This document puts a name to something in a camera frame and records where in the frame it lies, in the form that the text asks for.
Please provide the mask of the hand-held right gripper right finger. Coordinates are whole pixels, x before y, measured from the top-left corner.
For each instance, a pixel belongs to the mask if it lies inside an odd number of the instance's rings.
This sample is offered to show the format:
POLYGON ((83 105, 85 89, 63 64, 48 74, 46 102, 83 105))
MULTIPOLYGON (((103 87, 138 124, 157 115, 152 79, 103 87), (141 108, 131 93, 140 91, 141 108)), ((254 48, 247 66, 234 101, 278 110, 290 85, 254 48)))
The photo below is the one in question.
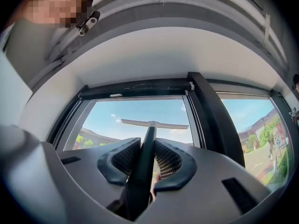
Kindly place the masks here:
POLYGON ((160 177, 154 193, 176 191, 183 188, 195 175, 195 159, 185 151, 189 145, 173 140, 157 138, 155 140, 155 160, 158 163, 160 177))

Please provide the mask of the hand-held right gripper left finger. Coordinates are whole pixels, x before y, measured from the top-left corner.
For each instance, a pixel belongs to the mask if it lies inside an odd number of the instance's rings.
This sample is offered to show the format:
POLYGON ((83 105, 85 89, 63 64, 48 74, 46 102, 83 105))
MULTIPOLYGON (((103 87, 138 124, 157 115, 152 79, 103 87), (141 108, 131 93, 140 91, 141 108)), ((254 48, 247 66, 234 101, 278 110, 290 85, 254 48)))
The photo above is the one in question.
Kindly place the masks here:
POLYGON ((140 138, 124 140, 124 144, 103 154, 98 159, 98 170, 109 183, 124 186, 131 174, 140 148, 140 138))

